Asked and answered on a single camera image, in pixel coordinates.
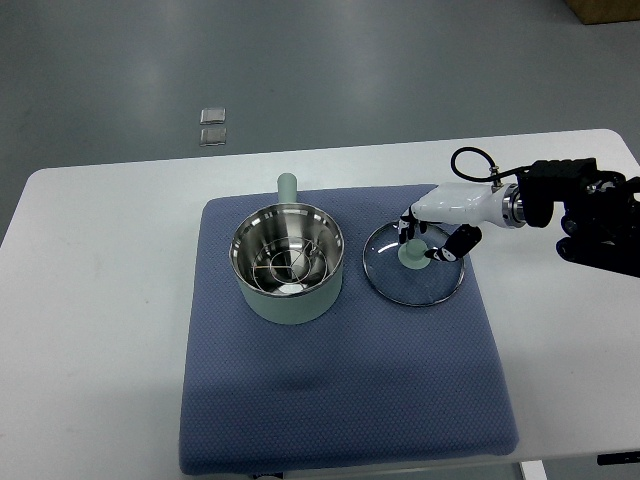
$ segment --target white table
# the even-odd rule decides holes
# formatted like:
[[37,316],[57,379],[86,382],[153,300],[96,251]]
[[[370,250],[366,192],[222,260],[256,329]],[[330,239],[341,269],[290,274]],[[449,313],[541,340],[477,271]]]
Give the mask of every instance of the white table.
[[[206,202],[275,191],[283,171],[301,190],[453,181],[449,158],[465,145],[486,149],[503,170],[595,156],[600,169],[640,174],[606,130],[35,173],[0,249],[0,478],[181,478],[182,379]],[[469,168],[484,174],[474,161]],[[509,457],[443,465],[640,449],[640,279],[561,260],[561,211],[546,229],[483,228],[472,260],[521,440]]]

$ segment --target glass lid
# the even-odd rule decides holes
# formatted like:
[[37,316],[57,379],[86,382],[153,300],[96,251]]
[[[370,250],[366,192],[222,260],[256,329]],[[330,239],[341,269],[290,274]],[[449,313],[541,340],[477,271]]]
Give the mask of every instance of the glass lid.
[[389,300],[403,305],[427,307],[449,298],[462,283],[464,260],[441,262],[424,256],[442,247],[449,234],[429,224],[425,233],[398,243],[398,224],[380,227],[367,240],[362,262],[373,287]]

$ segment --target light green pot exterior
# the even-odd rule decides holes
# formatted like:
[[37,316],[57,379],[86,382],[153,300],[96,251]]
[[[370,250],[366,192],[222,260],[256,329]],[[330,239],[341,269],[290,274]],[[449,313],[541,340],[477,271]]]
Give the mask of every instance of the light green pot exterior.
[[[278,203],[295,204],[297,187],[295,175],[280,175]],[[342,289],[342,269],[343,263],[340,259],[339,265],[326,282],[294,295],[269,295],[252,288],[239,275],[236,275],[236,280],[249,307],[262,318],[281,325],[298,325],[318,318],[331,308]]]
[[298,325],[318,318],[334,304],[342,288],[342,264],[320,287],[295,296],[267,296],[238,279],[242,295],[251,309],[262,318],[281,325]]

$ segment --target stainless steel pot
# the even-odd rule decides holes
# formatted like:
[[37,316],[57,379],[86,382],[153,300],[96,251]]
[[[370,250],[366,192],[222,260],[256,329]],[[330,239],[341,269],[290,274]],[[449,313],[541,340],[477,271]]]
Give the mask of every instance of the stainless steel pot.
[[287,325],[322,315],[342,288],[340,227],[324,211],[296,200],[296,177],[283,173],[279,203],[247,217],[229,250],[249,306],[261,317]]

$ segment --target black cable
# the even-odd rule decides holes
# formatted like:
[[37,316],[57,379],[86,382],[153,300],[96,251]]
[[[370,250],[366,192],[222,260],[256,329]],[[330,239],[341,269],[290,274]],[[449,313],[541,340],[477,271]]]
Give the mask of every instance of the black cable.
[[501,178],[508,177],[509,175],[517,175],[518,173],[526,172],[527,170],[529,170],[529,168],[531,168],[531,166],[529,165],[526,167],[512,168],[511,170],[507,170],[506,172],[501,172],[484,178],[472,177],[470,175],[462,173],[460,170],[458,170],[458,167],[456,167],[456,160],[458,158],[458,155],[464,152],[477,153],[478,155],[482,156],[487,162],[489,162],[489,166],[491,167],[491,169],[496,168],[496,162],[493,161],[493,158],[491,158],[491,156],[487,152],[476,147],[462,147],[456,150],[451,156],[451,170],[453,170],[453,173],[455,173],[457,176],[469,182],[493,182],[495,180],[500,180]]

